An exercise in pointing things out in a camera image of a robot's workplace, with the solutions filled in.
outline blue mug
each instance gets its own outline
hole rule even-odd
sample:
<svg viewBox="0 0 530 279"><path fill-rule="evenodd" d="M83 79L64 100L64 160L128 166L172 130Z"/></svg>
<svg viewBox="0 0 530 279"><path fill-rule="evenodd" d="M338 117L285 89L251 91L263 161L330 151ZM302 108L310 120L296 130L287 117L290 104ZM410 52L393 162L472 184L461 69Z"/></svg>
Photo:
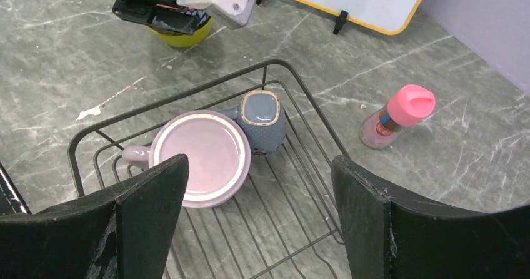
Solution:
<svg viewBox="0 0 530 279"><path fill-rule="evenodd" d="M285 110L278 95L253 90L243 96L241 104L220 113L233 119L244 131L254 156L268 156L283 144L287 134Z"/></svg>

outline bottle lid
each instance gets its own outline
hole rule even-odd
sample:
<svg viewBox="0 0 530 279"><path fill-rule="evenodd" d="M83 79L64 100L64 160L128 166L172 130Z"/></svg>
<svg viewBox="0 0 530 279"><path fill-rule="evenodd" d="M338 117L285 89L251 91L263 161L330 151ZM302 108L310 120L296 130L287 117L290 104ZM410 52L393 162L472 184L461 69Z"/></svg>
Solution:
<svg viewBox="0 0 530 279"><path fill-rule="evenodd" d="M401 126L410 127L429 116L436 105L434 93L419 85L401 88L388 101L388 114Z"/></svg>

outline yellow bowl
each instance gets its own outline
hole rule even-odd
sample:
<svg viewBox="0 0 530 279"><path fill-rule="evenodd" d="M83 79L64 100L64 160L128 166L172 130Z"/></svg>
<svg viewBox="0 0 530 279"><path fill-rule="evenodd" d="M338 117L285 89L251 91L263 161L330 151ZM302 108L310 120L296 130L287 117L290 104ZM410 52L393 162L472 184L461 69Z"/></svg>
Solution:
<svg viewBox="0 0 530 279"><path fill-rule="evenodd" d="M200 43L204 38L206 38L206 36L208 36L208 33L210 33L210 29L212 28L212 22L213 18L208 19L208 21L206 21L206 24L204 24L201 29L195 31L195 34L193 35L162 34L160 32L155 31L149 26L148 28L167 45L174 46L175 48L186 48L188 46Z"/></svg>

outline transparent bottle body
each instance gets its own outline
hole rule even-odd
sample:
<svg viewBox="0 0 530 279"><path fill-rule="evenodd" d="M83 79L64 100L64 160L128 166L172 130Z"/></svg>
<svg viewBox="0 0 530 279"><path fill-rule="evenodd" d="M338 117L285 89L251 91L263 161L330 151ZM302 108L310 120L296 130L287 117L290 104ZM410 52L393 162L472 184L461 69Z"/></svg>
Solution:
<svg viewBox="0 0 530 279"><path fill-rule="evenodd" d="M386 105L362 122L359 130L361 142L372 149L389 146L402 133L404 127L388 115Z"/></svg>

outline metal wire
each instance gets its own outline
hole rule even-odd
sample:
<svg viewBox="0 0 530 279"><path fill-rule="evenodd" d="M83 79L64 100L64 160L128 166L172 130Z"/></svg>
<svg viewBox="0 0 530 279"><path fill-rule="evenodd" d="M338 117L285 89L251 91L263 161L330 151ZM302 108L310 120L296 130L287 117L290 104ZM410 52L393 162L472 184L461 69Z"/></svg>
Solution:
<svg viewBox="0 0 530 279"><path fill-rule="evenodd" d="M251 66L250 68L243 69L241 71L238 71L238 72L235 72L233 74L227 75L227 76L225 76L223 78L219 78L217 80L214 80L212 82L206 83L206 84L204 84L202 86L199 86L197 88L190 89L189 91L185 91L185 92L183 92L181 94L178 94L176 96L173 96L173 97L170 97L170 98L167 98L167 99L163 99L163 100L158 101L156 103L153 103L153 104L150 104L150 105L135 109L135 110L130 111L128 113L124 113L122 115L116 116L116 117L111 118L109 120L106 120L106 121L103 121L101 123L92 125L92 126L86 128L86 129L82 130L81 132L79 132L73 138L73 140L71 141L71 143L69 145L69 149L68 149L68 155L69 155L70 164L71 164L71 167L72 167L72 173L73 173L73 177L74 177L74 183L75 183L75 186L76 186L77 195L78 196L83 196L84 195L84 188L83 188L83 181L81 180L81 174L80 174L80 171L79 171L79 166L78 166L78 162L77 162L77 158L76 158L76 149L78 147L78 144L81 142L81 140L83 140L88 134L90 134L90 133L99 134L105 140L110 142L108 145L105 145L105 146L97 149L94 152L94 156L92 158L92 162L94 164L94 169L95 169L95 174L97 176L97 180L99 182L100 187L104 188L105 184L104 184L104 180L103 180L103 174L101 172L101 166L99 165L99 161L98 161L99 155L103 151L108 150L108 149L113 148L113 147L118 148L120 150L123 150L123 145L122 144L124 142L129 141L129 140L131 140L131 139L133 139L135 137L138 137L138 136L140 136L142 134L146 134L148 132L152 132L154 130L157 130L157 129L161 128L162 126L164 126L167 123L167 121L163 122L163 123L160 123L160 124L157 124L156 126L152 126L152 127L148 128L148 129L142 130L140 132L134 133L132 135L126 136L124 138L118 139L117 141L115 141L114 139L109 137L107 134L103 133L101 131L103 128L106 128L106 127L108 127L108 126L110 126L112 124L118 124L119 122L124 121L126 119L129 119L129 118L131 118L133 116L136 116L136 115L139 115L141 113L145 113L145 112L148 112L150 110L162 107L162 106L164 106L166 104L173 103L173 102L178 101L180 99L187 98L187 97L189 97L191 95L194 95L194 94L199 93L201 91L205 91L205 90L207 90L209 88L212 88L214 86L217 86L219 84L225 83L225 82L227 82L229 80L238 78L240 76L243 76L245 74L248 74L248 73L250 73L252 71L259 70L259 69L262 69L262 71L263 71L262 72L262 84L259 84L257 86L253 86L252 88L248 88L248 89L242 90L242 91L240 91L238 93L232 94L232 95L230 95L230 96L228 96L226 98L220 99L219 101L215 101L213 103L210 103L210 104L205 105L203 107L200 107L198 109L208 109L208 108L213 107L213 106L215 106L217 104L223 103L223 102L228 101L230 99L233 99L233 98L235 98L237 96L240 96L240 95L242 95L244 93L247 93L250 90L265 89L265 87L267 85L269 85L269 84L278 84L283 89L283 91L287 94L289 100L292 103L292 106L294 107L294 109L296 110L298 115L300 116L300 118L301 118L301 120L302 120L302 122L304 124L304 126L302 127L302 130L307 131L311 135L311 138L312 138L311 144L312 145L316 145L317 148L319 149L320 153L324 157L324 160L327 162L327 164L331 164L331 160L329 159L329 156L324 151L324 148L323 148L322 144L319 142L317 136L314 134L313 129L310 127L307 119L304 117L301 109L297 105L294 97L292 96L291 92L287 89L286 85L282 81L278 81L278 80L269 80L269 81L267 81L266 77L267 77L268 66L272 65L272 64L284 66L287 70L289 70L291 72L292 76L297 81L299 87L302 89L304 94L307 96L309 102L313 105L313 108L315 109L316 113L320 116L322 124L328 130L328 132L329 132L331 138L334 140L336 146L339 148L339 150L342 152L343 155L349 156L347 151L346 151L346 149L345 149L345 147L344 147L344 145L340 142L337 134L331 128L331 125L329 124L329 122L327 121L326 117L323 115L322 111L320 110L320 108L316 104L313 96L310 94L310 92L307 89L306 85L304 84L302 79L298 76L298 74L293 69L293 67L290 64L288 64L287 62L285 62L285 61L272 60L272 61L266 61L266 62L257 64L255 66ZM287 134L286 143L284 143L282 145L280 152L285 154L287 156L287 158L288 158L288 162L290 162L290 164L293 165L294 170L295 170L295 172L297 174L297 177L299 178L299 181L302 183L302 185L304 187L304 190L307 191L309 197L311 198L312 204L316 207L316 210L318 211L320 217L324 220L324 222L325 222L325 224L326 224L326 226L327 226L329 231L326 234L324 234L324 235L322 235L322 236L320 236L318 238L315 238L313 240L311 239L311 237L309 236L307 228L304 226L304 223L302 222L302 220L300 218L299 208L294 204L294 202L292 201L292 199L290 198L290 196L288 195L288 193L287 193L287 191L285 189L285 181L284 181L285 178L282 178L279 175L279 173L277 171L275 171L275 169L273 167L273 163L271 162L271 160L269 158L265 158L265 163L268 166L268 168L270 170L270 173L272 174L272 177L274 178L274 182L276 182L277 186L279 187L279 189L281 191L281 194L282 194L283 198L286 200L286 202L288 204L288 207L286 209L289 209L290 212L294 215L294 218L296 219L297 224L299 225L301 231L303 232L303 236L305 236L305 239L307 240L307 243L304 246L298 248L297 250L294 250L294 251L290 251L289 250L288 244L286 242L286 237L284 235L282 235L282 233L279 230L279 226L277 225L276 221L274 220L272 208L266 203L266 200L264 199L264 196L262 195L261 191L259 190L259 188L258 188L258 186L257 186L257 184L256 184L256 182L255 182L255 180L253 178L253 175L249 174L247 180L251 183L251 186L253 187L253 191L252 192L255 193L257 199L259 199L259 202L260 202L260 204L263 207L263 211L265 211L265 214L267 216L267 220L268 220L268 222L270 222L270 224L272 224L272 227L274 228L273 231L277 234L278 240L281 243L281 248L282 248L282 250L285 253L287 253L287 255L284 255L281 259L279 259L278 261L275 261L274 263L269 265L269 263L266 261L266 258L265 258L265 255L264 255L264 252L263 252L263 249L262 249L263 244L260 244L259 239L256 236L256 232L254 232L254 230L251 228L250 223L249 223L249 221L248 221L247 217L245 216L245 213L244 213L244 211L242 209L242 206L241 206L240 202L237 199L238 196L236 195L234 198L232 198L230 200L230 202L235 204L235 206L236 206L236 208L238 210L237 213L238 213L239 217L241 218L242 222L244 223L244 230L246 230L246 233L251 237L252 244L256 247L257 253L259 254L259 257L260 257L260 259L261 259L261 261L263 263L263 270L255 273L255 274L253 274L253 275L251 275L250 277L247 277L247 278L254 279L254 278L258 278L258 277L263 276L263 275L268 275L270 278L274 278L273 270L275 268L277 268L278 266L282 265L283 263L287 263L287 262L289 262L292 265L292 267L296 270L296 272L298 273L298 275L301 278L305 278L305 275L302 273L302 271L299 269L299 266L295 262L294 257L296 255L302 253L303 251L307 250L307 249L311 249L313 255L315 255L316 258L321 260L327 266L327 268L329 269L330 276L327 277L327 278L333 277L333 278L337 279L338 276L337 276L336 272L334 271L333 267L331 266L331 264L328 261L326 261L318 253L317 249L315 248L315 245L317 243L319 243L320 241L324 240L325 238L327 238L329 236L333 236L333 238L335 239L335 242L338 245L343 245L344 244L341 232L339 230L340 227L339 227L338 221L335 219L334 213L332 213L332 209L330 209L330 207L328 207L328 205L326 204L326 199L324 199L323 195L319 191L320 190L319 186L321 188L323 188L325 190L325 192L327 193L327 195L329 197L329 200L331 201L331 203L333 205L332 208L333 208L334 211L336 211L336 203L333 200L333 197L331 196L330 190L329 190L328 186L326 185L326 182L324 181L323 176L320 174L320 171L318 170L318 168L317 168L317 166L316 166L316 164L314 162L313 157L310 155L308 147L306 146L305 142L301 138L301 135L299 134L299 130L295 127L294 123L292 122L291 118L289 118L289 115L287 113L286 113L286 116L287 116L287 122L289 124L290 130L292 131L292 133L288 133ZM121 178L120 178L120 175L119 175L119 172L118 172L118 164L119 164L119 161L121 159L122 159L121 155L117 155L112 161L112 173L114 175L114 179L115 179L116 183L119 183L121 181ZM132 177L133 176L133 168L130 165L127 166L126 172L127 172L127 177ZM195 237L196 243L197 243L198 247L200 248L202 257L204 258L204 262L205 262L205 264L207 266L207 270L210 273L210 277L212 279L216 279L217 275L218 275L218 273L216 273L216 270L217 270L217 267L219 265L216 266L215 268L213 268L213 264L210 261L210 258L208 257L208 254L207 254L207 251L206 251L206 248L205 248L205 242L203 240L201 240L201 238L199 236L198 228L196 226L196 222L194 221L194 219L191 216L190 211L188 209L183 208L182 210L183 211L181 212L181 217L179 219L179 223L182 223L183 221L186 221L186 220L183 220L183 217L182 217L183 215L186 215L187 222L191 226L191 231L194 232L194 237ZM233 245L229 241L228 234L227 234L227 231L226 231L227 228L225 226L223 226L221 218L218 215L218 212L222 211L223 209L222 208L211 208L211 210L212 210L212 213L213 213L213 216L214 216L214 219L215 219L215 223L216 223L217 227L219 228L219 230L220 230L220 232L222 234L222 238L224 240L224 247L228 249L229 256L232 258L232 261L234 262L234 264L236 266L238 275L242 279L245 279L244 270L241 267L241 263L239 261L239 259L241 259L242 257L238 257L238 255L236 254L236 251L235 251ZM181 241L179 241L179 240L174 240L174 242L175 243L181 243ZM185 275L186 272L184 271L183 265L181 263L181 259L179 258L179 257L182 257L182 255L185 256L186 254L183 253L182 250L180 251L180 254L179 254L176 251L176 249L175 249L173 244L170 247L170 252L171 252L171 256L172 256L172 258L174 260L174 266L176 267L176 270L178 272L179 277L182 278L182 279L187 278L186 275ZM164 276L167 279L176 279L176 278L172 278L171 277L171 274L168 271L167 267L164 270Z"/></svg>

